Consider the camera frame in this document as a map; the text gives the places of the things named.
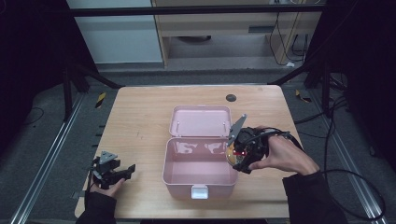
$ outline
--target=white cabinet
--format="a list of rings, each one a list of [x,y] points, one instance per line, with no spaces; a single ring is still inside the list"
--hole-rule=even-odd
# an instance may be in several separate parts
[[[67,0],[70,8],[151,7],[150,0]],[[76,17],[95,63],[162,63],[153,16]]]

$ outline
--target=black mechanical device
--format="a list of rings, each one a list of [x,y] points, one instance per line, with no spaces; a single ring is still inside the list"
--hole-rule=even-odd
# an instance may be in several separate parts
[[[96,157],[92,161],[92,180],[99,185],[101,189],[108,189],[110,185],[114,185],[122,178],[131,179],[134,172],[135,164],[127,170],[114,171],[120,166],[120,161],[115,160],[118,156],[106,151],[102,151],[100,157]]]
[[[268,137],[272,135],[282,135],[303,150],[290,132],[282,132],[276,128],[242,128],[246,118],[247,115],[244,114],[231,127],[227,142],[227,160],[235,170],[250,174],[248,167],[251,163],[260,161],[264,156],[268,157]]]

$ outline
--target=box lid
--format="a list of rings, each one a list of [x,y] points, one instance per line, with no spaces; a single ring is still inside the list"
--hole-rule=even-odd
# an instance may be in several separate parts
[[[228,137],[230,108],[223,105],[179,105],[174,108],[170,134],[175,137]]]

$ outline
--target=pink box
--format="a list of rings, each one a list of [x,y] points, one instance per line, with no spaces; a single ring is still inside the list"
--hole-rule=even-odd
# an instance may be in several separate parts
[[[227,106],[181,105],[174,109],[163,166],[163,182],[176,198],[226,198],[238,172],[225,150],[231,127]]]

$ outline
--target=table top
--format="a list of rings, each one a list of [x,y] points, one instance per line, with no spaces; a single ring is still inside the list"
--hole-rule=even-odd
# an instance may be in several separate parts
[[[236,101],[228,102],[233,94]],[[226,199],[173,198],[163,182],[163,163],[172,113],[178,105],[225,105],[232,122],[247,114],[244,127],[259,125],[290,131],[298,140],[283,92],[278,86],[161,86],[124,87],[118,92],[96,156],[105,150],[118,155],[120,170],[136,171],[117,194],[117,218],[259,218],[288,217],[282,178],[276,169],[238,174],[233,194]],[[78,200],[75,215],[84,211]]]

